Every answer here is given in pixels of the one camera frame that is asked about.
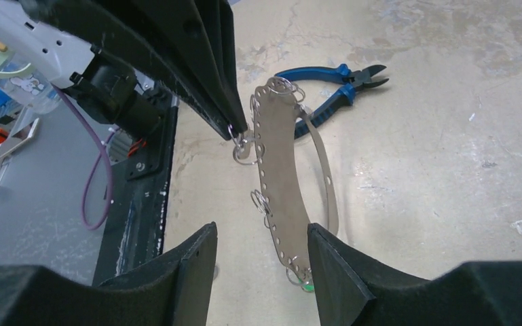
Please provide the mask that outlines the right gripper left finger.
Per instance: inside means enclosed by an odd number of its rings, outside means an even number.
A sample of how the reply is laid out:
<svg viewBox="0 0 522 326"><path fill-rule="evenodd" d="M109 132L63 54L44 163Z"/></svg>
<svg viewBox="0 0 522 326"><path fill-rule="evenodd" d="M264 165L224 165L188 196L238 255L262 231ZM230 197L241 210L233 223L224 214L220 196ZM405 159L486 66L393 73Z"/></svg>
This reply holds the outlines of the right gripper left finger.
<svg viewBox="0 0 522 326"><path fill-rule="evenodd" d="M93 287L43 266L0 266L0 325L205 325L217 226Z"/></svg>

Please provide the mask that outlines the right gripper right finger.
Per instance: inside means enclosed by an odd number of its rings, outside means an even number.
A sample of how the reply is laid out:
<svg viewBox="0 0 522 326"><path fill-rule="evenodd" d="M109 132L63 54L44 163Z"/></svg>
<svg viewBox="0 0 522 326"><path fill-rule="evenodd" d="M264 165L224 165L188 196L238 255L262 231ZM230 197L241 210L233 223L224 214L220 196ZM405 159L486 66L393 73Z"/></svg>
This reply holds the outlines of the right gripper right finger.
<svg viewBox="0 0 522 326"><path fill-rule="evenodd" d="M522 325L522 261L467 261L426 280L317 223L307 241L322 325Z"/></svg>

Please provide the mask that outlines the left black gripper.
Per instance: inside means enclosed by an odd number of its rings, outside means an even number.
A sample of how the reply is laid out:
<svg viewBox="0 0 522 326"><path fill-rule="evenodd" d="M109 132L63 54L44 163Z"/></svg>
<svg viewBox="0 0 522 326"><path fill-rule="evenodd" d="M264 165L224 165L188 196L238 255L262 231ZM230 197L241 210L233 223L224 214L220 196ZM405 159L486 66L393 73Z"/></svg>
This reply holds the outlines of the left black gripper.
<svg viewBox="0 0 522 326"><path fill-rule="evenodd" d="M64 92L98 123L146 139L167 128L173 93L224 139L248 128L227 1L23 1L22 8L93 45L91 63L71 74ZM138 92L128 64L166 90Z"/></svg>

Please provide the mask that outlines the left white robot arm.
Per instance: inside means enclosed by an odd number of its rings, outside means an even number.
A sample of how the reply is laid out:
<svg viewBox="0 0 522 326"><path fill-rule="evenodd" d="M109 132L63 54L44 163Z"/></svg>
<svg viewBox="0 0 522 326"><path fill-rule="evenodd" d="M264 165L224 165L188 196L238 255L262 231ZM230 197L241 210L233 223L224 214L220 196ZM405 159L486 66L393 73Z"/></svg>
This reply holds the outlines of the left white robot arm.
<svg viewBox="0 0 522 326"><path fill-rule="evenodd" d="M0 1L0 41L101 124L145 138L161 122L137 73L224 139L248 128L227 1Z"/></svg>

